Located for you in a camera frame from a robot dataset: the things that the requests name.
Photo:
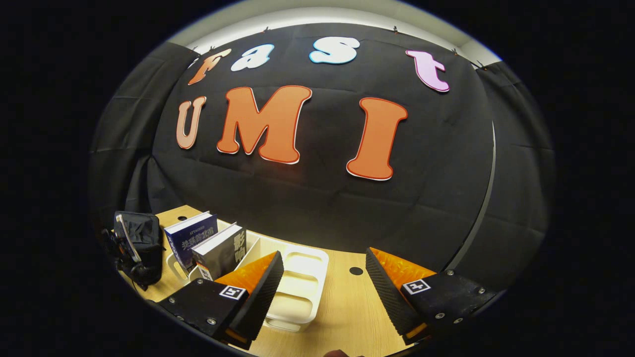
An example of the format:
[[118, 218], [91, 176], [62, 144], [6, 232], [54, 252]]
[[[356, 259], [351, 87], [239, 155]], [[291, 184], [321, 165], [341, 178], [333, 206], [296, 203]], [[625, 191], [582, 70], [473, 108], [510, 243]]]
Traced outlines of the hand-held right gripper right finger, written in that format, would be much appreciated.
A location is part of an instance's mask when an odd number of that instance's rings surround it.
[[458, 330], [499, 295], [455, 270], [436, 273], [374, 247], [367, 248], [366, 269], [405, 344]]

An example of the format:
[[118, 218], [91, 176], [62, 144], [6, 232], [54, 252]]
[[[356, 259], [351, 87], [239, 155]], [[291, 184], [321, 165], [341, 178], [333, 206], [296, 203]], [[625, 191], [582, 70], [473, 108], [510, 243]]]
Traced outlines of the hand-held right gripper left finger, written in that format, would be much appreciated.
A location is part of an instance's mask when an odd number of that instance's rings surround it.
[[217, 280], [198, 278], [157, 303], [176, 322], [223, 344], [250, 348], [284, 273], [280, 251]]

